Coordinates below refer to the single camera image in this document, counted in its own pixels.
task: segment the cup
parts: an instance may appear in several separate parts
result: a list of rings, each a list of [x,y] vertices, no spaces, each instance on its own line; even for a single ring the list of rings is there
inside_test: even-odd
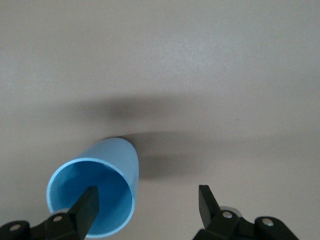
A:
[[[87,238],[103,238],[121,230],[136,204],[139,163],[135,148],[122,138],[96,143],[59,167],[46,191],[51,213],[70,208],[89,186],[97,186],[99,213]]]

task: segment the black metal part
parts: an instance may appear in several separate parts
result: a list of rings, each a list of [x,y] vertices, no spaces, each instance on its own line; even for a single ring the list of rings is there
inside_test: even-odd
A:
[[[250,223],[230,210],[221,210],[209,186],[199,186],[199,212],[204,229],[193,240],[299,240],[274,217],[258,217]],[[268,225],[263,219],[271,221]]]
[[[27,221],[0,227],[0,240],[84,240],[99,212],[96,186],[88,187],[67,213],[57,213],[30,228]]]

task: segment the cup rim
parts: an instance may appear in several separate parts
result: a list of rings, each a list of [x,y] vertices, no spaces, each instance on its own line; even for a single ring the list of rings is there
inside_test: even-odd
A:
[[[55,211],[58,211],[57,210],[54,210],[53,209],[53,206],[52,206],[52,201],[51,201],[51,197],[50,197],[50,194],[51,194],[51,186],[55,180],[55,178],[57,177],[57,175],[63,170],[65,169],[66,167],[72,165],[72,164],[75,164],[75,163],[79,163],[79,162],[95,162],[95,163],[99,163],[99,164],[102,164],[102,165],[105,165],[111,169],[113,169],[114,171],[116,171],[126,182],[128,188],[130,189],[130,193],[131,193],[131,201],[132,201],[132,204],[131,204],[131,210],[130,210],[130,213],[128,214],[128,217],[125,219],[125,221],[120,225],[118,226],[117,228],[115,228],[114,230],[112,231],[108,231],[106,233],[102,233],[102,234],[90,234],[88,233],[86,235],[86,238],[104,238],[104,237],[108,237],[110,235],[113,235],[115,233],[117,233],[118,231],[120,231],[122,228],[124,228],[128,222],[130,221],[130,219],[132,218],[133,214],[134,214],[134,211],[135,211],[135,205],[136,205],[136,200],[134,198],[134,193],[133,193],[133,189],[128,181],[128,179],[126,178],[126,176],[124,175],[124,173],[118,168],[116,167],[115,165],[111,164],[110,162],[108,162],[107,160],[102,160],[102,159],[99,159],[99,158],[94,158],[94,157],[81,157],[81,158],[76,158],[76,159],[73,159],[73,160],[70,160],[66,163],[64,163],[63,165],[61,165],[54,173],[53,175],[51,176],[49,182],[48,182],[48,185],[47,185],[47,189],[46,189],[46,202],[47,202],[47,205],[48,205],[48,208],[49,208],[49,211],[51,213],[55,212]]]

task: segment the gray surface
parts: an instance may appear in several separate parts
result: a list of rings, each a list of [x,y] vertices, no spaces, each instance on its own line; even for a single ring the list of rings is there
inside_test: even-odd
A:
[[[319,42],[318,0],[0,1],[0,225],[38,224],[51,174],[125,136],[137,206],[109,239],[192,239],[198,184],[318,239]]]

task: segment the silver screw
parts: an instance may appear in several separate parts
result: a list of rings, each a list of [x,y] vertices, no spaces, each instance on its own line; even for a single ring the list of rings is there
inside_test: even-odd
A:
[[[62,216],[56,216],[53,221],[54,222],[59,222],[62,219]]]
[[[263,222],[264,225],[267,225],[269,227],[272,227],[274,225],[274,222],[271,221],[271,219],[269,219],[269,218],[262,219],[262,222]]]
[[[222,216],[224,216],[226,219],[232,219],[232,214],[229,211],[224,211]]]
[[[13,225],[12,227],[10,227],[9,230],[12,232],[12,231],[18,230],[20,227],[21,227],[20,224],[15,224],[15,225]]]

